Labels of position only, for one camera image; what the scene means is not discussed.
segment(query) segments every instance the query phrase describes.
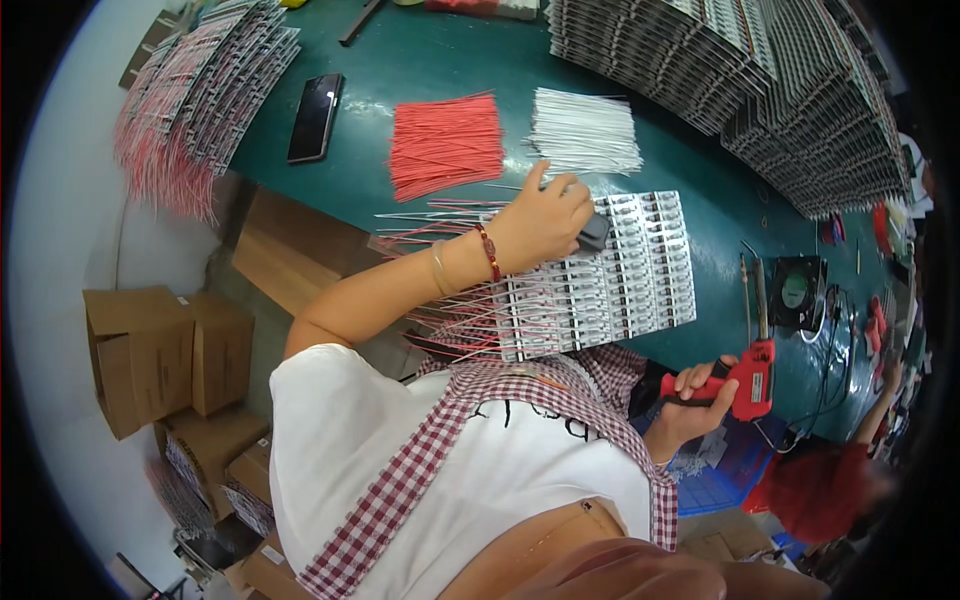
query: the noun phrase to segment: black phone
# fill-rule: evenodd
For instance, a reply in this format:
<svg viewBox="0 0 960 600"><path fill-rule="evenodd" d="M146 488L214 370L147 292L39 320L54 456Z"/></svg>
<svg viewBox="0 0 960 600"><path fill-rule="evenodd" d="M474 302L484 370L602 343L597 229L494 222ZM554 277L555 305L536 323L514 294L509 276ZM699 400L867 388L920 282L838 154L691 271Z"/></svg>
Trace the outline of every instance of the black phone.
<svg viewBox="0 0 960 600"><path fill-rule="evenodd" d="M333 73L307 80L297 108L297 121L290 137L287 162L300 164L321 160L333 125L333 112L340 99L343 75Z"/></svg>

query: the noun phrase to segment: cardboard box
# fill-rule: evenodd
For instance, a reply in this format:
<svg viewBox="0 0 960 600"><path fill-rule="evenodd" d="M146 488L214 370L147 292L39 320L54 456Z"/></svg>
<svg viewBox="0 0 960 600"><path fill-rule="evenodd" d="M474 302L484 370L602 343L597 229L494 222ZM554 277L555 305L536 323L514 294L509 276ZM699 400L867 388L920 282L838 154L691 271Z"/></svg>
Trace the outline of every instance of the cardboard box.
<svg viewBox="0 0 960 600"><path fill-rule="evenodd" d="M749 519L727 524L720 531L694 540L686 540L677 550L712 561L752 561L756 554L774 550L767 536Z"/></svg>
<svg viewBox="0 0 960 600"><path fill-rule="evenodd" d="M204 501L214 521L232 512L220 489L227 480L227 466L269 428L242 406L229 406L208 418L185 410L156 424L163 454Z"/></svg>
<svg viewBox="0 0 960 600"><path fill-rule="evenodd" d="M274 434L267 434L227 467L227 475L236 479L253 495L273 506L270 499L270 448Z"/></svg>
<svg viewBox="0 0 960 600"><path fill-rule="evenodd" d="M258 440L230 463L222 486L237 518L263 538L276 528L270 500L271 438Z"/></svg>
<svg viewBox="0 0 960 600"><path fill-rule="evenodd" d="M207 416L247 395L253 315L216 294L194 294L183 301L193 330L193 410Z"/></svg>
<svg viewBox="0 0 960 600"><path fill-rule="evenodd" d="M239 563L231 564L223 571L224 577L227 579L227 583L234 595L236 595L237 600L249 600L253 596L253 588L248 586L247 580L243 578L243 563L246 561L247 559L244 559Z"/></svg>
<svg viewBox="0 0 960 600"><path fill-rule="evenodd" d="M687 540L680 544L678 549L685 554L709 561L724 561L728 563L735 561L733 554L731 554L730 549L724 542L723 536L720 534L712 534L695 540Z"/></svg>
<svg viewBox="0 0 960 600"><path fill-rule="evenodd" d="M84 290L97 401L117 440L190 405L193 317L164 286Z"/></svg>
<svg viewBox="0 0 960 600"><path fill-rule="evenodd" d="M752 521L724 527L720 530L720 535L737 561L748 559L758 552L774 550L770 538Z"/></svg>
<svg viewBox="0 0 960 600"><path fill-rule="evenodd" d="M265 187L233 253L233 268L292 315L349 275L369 235Z"/></svg>
<svg viewBox="0 0 960 600"><path fill-rule="evenodd" d="M297 576L283 556L276 531L251 554L241 572L249 586L270 600L314 600L310 592L297 583Z"/></svg>

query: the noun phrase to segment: red beaded bracelet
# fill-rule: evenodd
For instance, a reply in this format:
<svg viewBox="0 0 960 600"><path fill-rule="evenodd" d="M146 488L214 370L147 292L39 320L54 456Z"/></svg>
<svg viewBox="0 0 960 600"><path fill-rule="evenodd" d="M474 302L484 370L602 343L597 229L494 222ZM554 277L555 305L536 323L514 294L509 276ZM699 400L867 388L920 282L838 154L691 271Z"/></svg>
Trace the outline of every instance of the red beaded bracelet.
<svg viewBox="0 0 960 600"><path fill-rule="evenodd" d="M487 258L493 267L493 282L496 283L500 280L500 267L496 264L496 246L493 245L493 240L487 237L487 230L482 225L478 223L474 227L480 231L480 237L483 238L483 250L487 253Z"/></svg>

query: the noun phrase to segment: cooling fan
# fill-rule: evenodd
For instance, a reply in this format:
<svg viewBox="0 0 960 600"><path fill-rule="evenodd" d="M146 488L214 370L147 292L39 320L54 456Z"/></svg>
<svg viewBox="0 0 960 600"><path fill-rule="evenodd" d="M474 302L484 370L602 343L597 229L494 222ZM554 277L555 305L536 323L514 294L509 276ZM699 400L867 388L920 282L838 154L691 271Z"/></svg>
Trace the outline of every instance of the cooling fan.
<svg viewBox="0 0 960 600"><path fill-rule="evenodd" d="M824 321L827 262L820 256L778 258L774 265L770 322L817 333Z"/></svg>

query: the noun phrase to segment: green workbench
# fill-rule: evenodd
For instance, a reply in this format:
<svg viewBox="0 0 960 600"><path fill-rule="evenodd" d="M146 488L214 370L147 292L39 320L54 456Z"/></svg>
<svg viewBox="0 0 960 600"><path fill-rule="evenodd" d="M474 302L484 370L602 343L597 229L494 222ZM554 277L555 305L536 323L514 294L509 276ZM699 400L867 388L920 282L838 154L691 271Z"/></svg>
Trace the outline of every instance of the green workbench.
<svg viewBox="0 0 960 600"><path fill-rule="evenodd" d="M632 340L629 347L664 365L681 369L709 362L722 353L739 354L747 345L739 255L746 239L761 256L816 253L816 229L747 166L685 122L623 87L549 54L549 34L541 19L520 22L428 12L423 6L387 3L349 48L337 38L361 10L360 2L313 0L289 12L287 24L299 27L303 49L267 98L247 131L231 168L277 192L367 231L385 227L377 213L422 211L426 198L406 204L393 200L384 161L393 132L394 106L457 98L492 89L503 127L507 157L502 183L519 185L536 161L523 144L530 132L534 89L551 87L589 94L627 93L636 116L636 139L643 171L631 177L587 176L594 196L653 190L679 190L691 253L697 320L676 329ZM288 166L287 146L303 82L326 73L345 81L327 158ZM768 202L761 200L762 194ZM509 200L509 190L476 183L434 197ZM866 321L867 301L882 293L887 278L876 254L867 215L847 215L848 243L820 245L829 263L829 281L852 291ZM862 252L856 274L856 244ZM767 260L767 277L772 261ZM756 335L756 311L753 310ZM828 335L810 346L799 336L778 331L774 414L793 420L816 408ZM837 332L839 382L850 336ZM865 344L858 345L851 399L818 419L814 431L843 440L870 397Z"/></svg>

